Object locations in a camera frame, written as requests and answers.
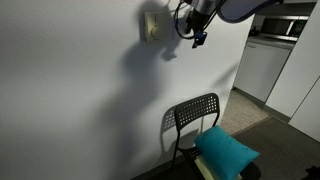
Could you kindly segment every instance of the cable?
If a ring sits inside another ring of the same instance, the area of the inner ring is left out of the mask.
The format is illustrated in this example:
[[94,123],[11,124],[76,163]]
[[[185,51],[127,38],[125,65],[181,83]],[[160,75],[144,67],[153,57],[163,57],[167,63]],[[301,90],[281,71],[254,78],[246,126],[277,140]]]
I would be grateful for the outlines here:
[[203,27],[203,31],[205,29],[207,29],[207,27],[210,25],[211,21],[213,20],[213,18],[216,16],[217,14],[217,11],[219,11],[221,9],[221,7],[224,5],[224,3],[226,2],[227,0],[221,0],[219,2],[219,4],[216,6],[216,8],[212,11],[211,15],[210,15],[210,19],[208,20],[207,24]]
[[179,10],[180,10],[180,7],[181,5],[183,4],[184,2],[183,1],[180,1],[180,3],[178,4],[175,12],[174,12],[174,27],[178,33],[178,35],[183,38],[183,39],[194,39],[194,35],[193,36],[189,36],[189,37],[185,37],[181,34],[181,32],[179,31]]

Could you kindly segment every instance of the teal cushion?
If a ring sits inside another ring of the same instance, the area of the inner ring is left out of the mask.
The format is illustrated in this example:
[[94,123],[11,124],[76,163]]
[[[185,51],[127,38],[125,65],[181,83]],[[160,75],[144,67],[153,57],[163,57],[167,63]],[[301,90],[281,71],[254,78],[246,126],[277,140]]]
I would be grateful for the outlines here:
[[239,143],[220,126],[201,133],[195,144],[221,180],[233,180],[260,153]]

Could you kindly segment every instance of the microwave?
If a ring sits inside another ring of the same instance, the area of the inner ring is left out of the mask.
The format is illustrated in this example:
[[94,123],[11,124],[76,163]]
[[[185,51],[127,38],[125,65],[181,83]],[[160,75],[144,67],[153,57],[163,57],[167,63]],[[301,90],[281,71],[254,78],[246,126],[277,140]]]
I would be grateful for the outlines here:
[[267,16],[263,21],[260,35],[288,41],[298,41],[308,19],[308,16]]

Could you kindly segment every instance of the floor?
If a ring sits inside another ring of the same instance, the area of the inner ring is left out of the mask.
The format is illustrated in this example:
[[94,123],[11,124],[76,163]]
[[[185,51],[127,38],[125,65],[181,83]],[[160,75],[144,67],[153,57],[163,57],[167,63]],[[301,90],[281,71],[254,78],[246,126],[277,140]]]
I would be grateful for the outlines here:
[[[301,179],[308,175],[307,168],[320,166],[320,143],[273,117],[237,133],[234,138],[260,152],[254,163],[262,172],[261,180]],[[169,167],[170,162],[148,178],[143,175],[134,180],[196,179],[185,161],[177,163],[173,171]]]
[[258,105],[238,91],[232,90],[222,118],[221,127],[232,135],[268,117],[269,115],[262,111]]

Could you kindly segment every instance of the chair seat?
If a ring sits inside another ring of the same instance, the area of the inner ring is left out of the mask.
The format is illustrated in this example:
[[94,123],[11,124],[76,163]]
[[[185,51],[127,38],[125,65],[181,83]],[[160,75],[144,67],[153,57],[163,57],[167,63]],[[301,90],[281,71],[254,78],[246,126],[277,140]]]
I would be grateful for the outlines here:
[[[190,149],[181,149],[178,148],[178,150],[183,154],[183,156],[186,158],[187,163],[192,168],[193,172],[195,173],[197,179],[204,180],[204,177],[202,176],[200,170],[198,169],[198,166],[195,164],[195,160],[197,156],[201,155],[201,152],[199,149],[194,146]],[[241,172],[240,175],[243,180],[258,180],[261,177],[261,171],[259,167],[251,162],[247,167],[245,167]]]

